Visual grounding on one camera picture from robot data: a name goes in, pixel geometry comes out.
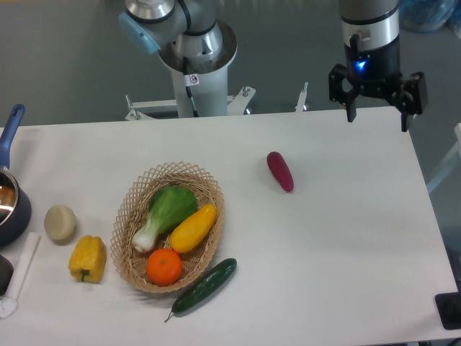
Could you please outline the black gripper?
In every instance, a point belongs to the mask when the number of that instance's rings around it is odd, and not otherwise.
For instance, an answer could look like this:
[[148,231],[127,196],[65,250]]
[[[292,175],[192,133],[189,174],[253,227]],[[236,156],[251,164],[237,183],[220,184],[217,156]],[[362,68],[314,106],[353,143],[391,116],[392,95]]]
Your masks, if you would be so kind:
[[[400,113],[400,128],[407,132],[416,115],[422,115],[428,104],[426,77],[423,72],[411,74],[407,79],[400,73],[400,37],[392,42],[366,50],[359,34],[353,34],[349,45],[345,45],[346,66],[336,64],[328,74],[328,95],[346,110],[352,123],[357,116],[355,100],[357,90],[368,97],[379,94],[392,95],[392,106]],[[349,91],[343,82],[353,86]]]

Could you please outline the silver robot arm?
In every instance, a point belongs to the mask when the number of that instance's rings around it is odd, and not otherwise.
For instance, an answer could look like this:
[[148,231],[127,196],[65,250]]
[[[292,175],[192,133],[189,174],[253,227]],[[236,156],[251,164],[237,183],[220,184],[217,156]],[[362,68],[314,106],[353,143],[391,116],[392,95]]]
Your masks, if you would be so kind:
[[346,110],[351,123],[359,96],[385,100],[400,112],[406,132],[428,103],[426,78],[400,71],[400,27],[397,1],[340,1],[346,65],[328,75],[329,99]]

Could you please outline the robot base column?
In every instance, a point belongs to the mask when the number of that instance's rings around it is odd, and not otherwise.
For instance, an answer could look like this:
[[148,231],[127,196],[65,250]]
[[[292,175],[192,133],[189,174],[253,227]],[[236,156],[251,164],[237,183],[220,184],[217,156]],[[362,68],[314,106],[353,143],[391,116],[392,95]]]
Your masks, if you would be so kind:
[[134,46],[170,70],[179,117],[227,115],[238,45],[215,1],[126,1],[118,20]]

